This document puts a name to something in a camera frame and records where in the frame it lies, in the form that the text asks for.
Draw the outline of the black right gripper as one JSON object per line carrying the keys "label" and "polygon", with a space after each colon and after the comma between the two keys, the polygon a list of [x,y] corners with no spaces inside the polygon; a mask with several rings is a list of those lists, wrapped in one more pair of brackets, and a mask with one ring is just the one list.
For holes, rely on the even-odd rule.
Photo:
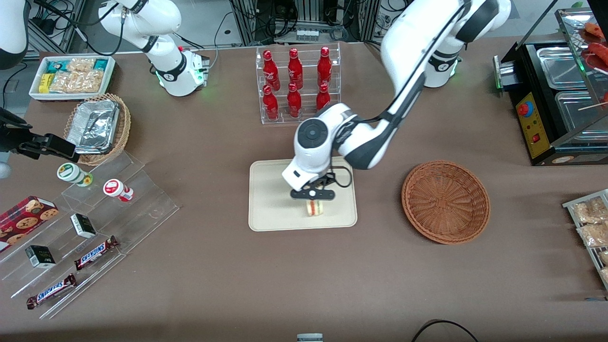
{"label": "black right gripper", "polygon": [[70,162],[78,163],[80,155],[76,145],[54,134],[45,136],[32,133],[29,125],[21,117],[0,109],[0,151],[23,154],[37,160],[42,154],[53,154]]}

